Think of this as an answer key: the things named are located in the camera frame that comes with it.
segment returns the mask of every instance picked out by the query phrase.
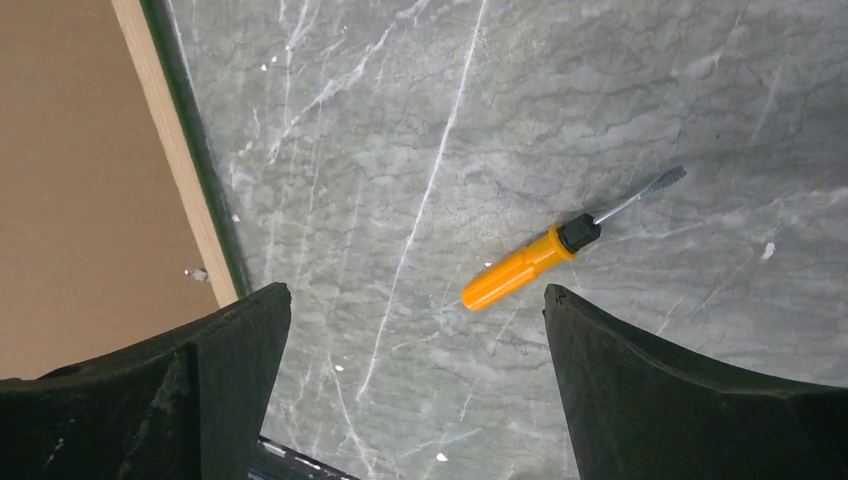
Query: screwdriver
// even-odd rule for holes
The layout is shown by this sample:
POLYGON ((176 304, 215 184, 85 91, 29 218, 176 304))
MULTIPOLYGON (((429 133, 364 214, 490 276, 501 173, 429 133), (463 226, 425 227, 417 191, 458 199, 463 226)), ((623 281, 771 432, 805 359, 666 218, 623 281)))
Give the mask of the screwdriver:
POLYGON ((652 193, 677 183, 685 176, 686 169, 678 165, 657 177, 637 194, 597 217, 583 213, 562 225, 552 225, 542 238, 472 280, 462 292, 462 304, 469 310, 483 310, 532 282, 554 265, 574 260, 578 250, 601 236, 601 223, 652 193))

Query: wooden frame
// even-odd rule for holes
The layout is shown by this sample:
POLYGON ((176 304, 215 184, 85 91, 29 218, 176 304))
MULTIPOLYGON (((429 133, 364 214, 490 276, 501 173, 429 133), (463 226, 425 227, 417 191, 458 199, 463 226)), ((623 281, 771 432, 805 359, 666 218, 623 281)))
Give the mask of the wooden frame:
POLYGON ((229 305, 238 300, 236 286, 144 10, 140 0, 112 0, 112 7, 127 41, 215 298, 220 306, 229 305))

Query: screwdriver handle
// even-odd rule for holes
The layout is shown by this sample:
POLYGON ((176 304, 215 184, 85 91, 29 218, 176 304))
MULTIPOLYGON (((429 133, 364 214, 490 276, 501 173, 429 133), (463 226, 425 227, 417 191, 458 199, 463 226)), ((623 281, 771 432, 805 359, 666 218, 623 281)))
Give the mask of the screwdriver handle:
POLYGON ((577 255, 569 252, 552 226, 544 237, 483 272, 465 287, 462 304, 479 311, 535 280, 542 272, 577 255))

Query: green strip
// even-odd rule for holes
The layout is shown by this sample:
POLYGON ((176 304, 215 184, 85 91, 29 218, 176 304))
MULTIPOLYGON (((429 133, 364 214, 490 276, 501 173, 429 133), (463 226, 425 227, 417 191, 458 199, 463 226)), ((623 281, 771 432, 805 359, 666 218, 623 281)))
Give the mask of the green strip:
POLYGON ((186 66, 183 65, 180 45, 171 25, 170 14, 164 8, 164 4, 165 2, 161 0, 141 0, 147 25, 153 35, 153 43, 156 45, 159 61, 162 62, 168 88, 177 108, 183 134, 188 142, 194 169, 200 179, 203 196, 212 215, 212 224, 224 252, 227 269, 233 279, 236 294, 241 298, 250 292, 244 257, 236 236, 235 225, 232 222, 232 214, 220 186, 220 179, 212 166, 212 156, 203 132, 200 111, 194 101, 194 92, 188 81, 186 66))

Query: marble tabletop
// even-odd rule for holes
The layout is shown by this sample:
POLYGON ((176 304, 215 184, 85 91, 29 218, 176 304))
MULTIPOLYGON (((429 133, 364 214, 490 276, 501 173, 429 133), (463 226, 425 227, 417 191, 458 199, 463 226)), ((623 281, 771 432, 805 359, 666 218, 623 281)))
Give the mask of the marble tabletop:
POLYGON ((577 478, 550 282, 713 358, 848 386, 848 4, 169 4, 254 289, 263 433, 362 478, 577 478), (569 264, 465 284, 666 168, 569 264))

